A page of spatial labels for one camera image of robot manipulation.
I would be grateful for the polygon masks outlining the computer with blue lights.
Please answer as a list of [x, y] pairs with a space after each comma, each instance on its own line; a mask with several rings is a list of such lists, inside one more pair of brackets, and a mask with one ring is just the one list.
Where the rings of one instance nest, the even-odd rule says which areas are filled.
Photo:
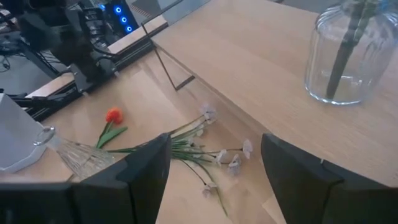
[[139, 28], [125, 0], [102, 1], [98, 6], [104, 12], [105, 18], [115, 34], [124, 37]]

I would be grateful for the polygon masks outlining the orange artificial flower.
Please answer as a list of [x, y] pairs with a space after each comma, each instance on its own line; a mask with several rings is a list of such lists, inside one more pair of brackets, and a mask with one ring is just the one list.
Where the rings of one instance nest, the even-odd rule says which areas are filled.
[[105, 115], [106, 124], [98, 138], [96, 148], [101, 149], [121, 133], [127, 130], [127, 126], [119, 127], [123, 122], [123, 112], [119, 108], [111, 108]]

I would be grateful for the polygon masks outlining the slim ribbed glass vase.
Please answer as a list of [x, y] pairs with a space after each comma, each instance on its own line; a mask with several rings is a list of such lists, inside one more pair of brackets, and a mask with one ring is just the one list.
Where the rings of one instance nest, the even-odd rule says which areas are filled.
[[54, 126], [44, 127], [34, 145], [54, 150], [79, 180], [87, 179], [116, 162], [110, 153], [102, 149], [58, 136]]

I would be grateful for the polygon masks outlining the red artificial flower branch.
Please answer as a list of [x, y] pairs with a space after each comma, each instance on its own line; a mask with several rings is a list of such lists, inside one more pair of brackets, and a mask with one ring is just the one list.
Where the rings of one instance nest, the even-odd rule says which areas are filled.
[[358, 0], [353, 4], [353, 10], [349, 17], [350, 20], [348, 28], [338, 49], [326, 89], [325, 97], [328, 100], [334, 99], [348, 60], [351, 57], [354, 48], [359, 44], [359, 41], [368, 26], [370, 18], [374, 15], [375, 10], [376, 3], [372, 3], [371, 0]]

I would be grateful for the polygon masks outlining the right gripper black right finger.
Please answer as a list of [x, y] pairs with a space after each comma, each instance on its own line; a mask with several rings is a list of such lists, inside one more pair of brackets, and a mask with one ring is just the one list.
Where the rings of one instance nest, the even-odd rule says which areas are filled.
[[287, 224], [398, 224], [388, 187], [263, 134], [264, 169]]

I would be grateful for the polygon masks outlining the wooden shelf with black legs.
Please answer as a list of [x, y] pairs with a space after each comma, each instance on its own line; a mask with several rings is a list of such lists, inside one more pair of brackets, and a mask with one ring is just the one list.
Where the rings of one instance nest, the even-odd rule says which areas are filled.
[[398, 50], [369, 99], [321, 103], [304, 87], [315, 19], [268, 0], [211, 0], [154, 42], [277, 137], [398, 187]]

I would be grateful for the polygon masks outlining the wide clear glass vase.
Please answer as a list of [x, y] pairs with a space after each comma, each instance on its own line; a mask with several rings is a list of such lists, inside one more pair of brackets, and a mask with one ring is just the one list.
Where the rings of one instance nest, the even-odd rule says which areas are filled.
[[334, 99], [325, 97], [333, 64], [357, 1], [342, 0], [329, 6], [315, 21], [304, 83], [308, 93], [324, 103], [352, 105], [362, 102], [373, 92], [398, 48], [395, 0], [371, 0], [376, 3], [375, 13], [348, 60]]

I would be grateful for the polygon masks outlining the white artificial flower bunch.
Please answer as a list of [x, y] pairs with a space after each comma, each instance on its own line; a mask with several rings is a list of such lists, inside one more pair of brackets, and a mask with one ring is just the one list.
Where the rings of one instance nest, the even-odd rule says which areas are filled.
[[223, 206], [224, 204], [220, 190], [218, 189], [213, 177], [202, 163], [217, 164], [218, 166], [225, 165], [228, 172], [231, 175], [236, 176], [240, 173], [242, 164], [240, 155], [243, 154], [247, 159], [249, 159], [253, 152], [253, 146], [251, 141], [247, 139], [243, 142], [243, 145], [237, 149], [204, 151], [204, 147], [194, 143], [193, 138], [201, 136], [204, 133], [205, 128], [216, 121], [216, 117], [216, 110], [205, 105], [201, 109], [201, 116], [171, 131], [171, 156], [172, 159], [181, 161], [185, 165], [188, 165], [188, 163], [191, 162], [201, 167], [210, 179], [207, 182], [202, 179], [202, 176], [199, 173], [195, 174], [199, 179], [201, 179], [201, 182], [204, 185], [202, 191], [203, 195], [207, 197], [216, 193], [220, 205]]

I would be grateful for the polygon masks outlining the white plastic vase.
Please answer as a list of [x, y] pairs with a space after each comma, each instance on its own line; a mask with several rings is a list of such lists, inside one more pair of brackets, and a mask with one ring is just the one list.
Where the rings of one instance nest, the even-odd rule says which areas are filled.
[[37, 162], [45, 146], [34, 142], [43, 126], [0, 93], [0, 172], [14, 173]]

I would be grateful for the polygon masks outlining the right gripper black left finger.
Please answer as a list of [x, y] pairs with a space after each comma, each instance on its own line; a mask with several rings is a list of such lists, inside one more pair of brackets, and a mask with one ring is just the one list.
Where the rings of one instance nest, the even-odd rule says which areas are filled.
[[0, 224], [155, 224], [170, 161], [162, 133], [78, 183], [1, 183]]

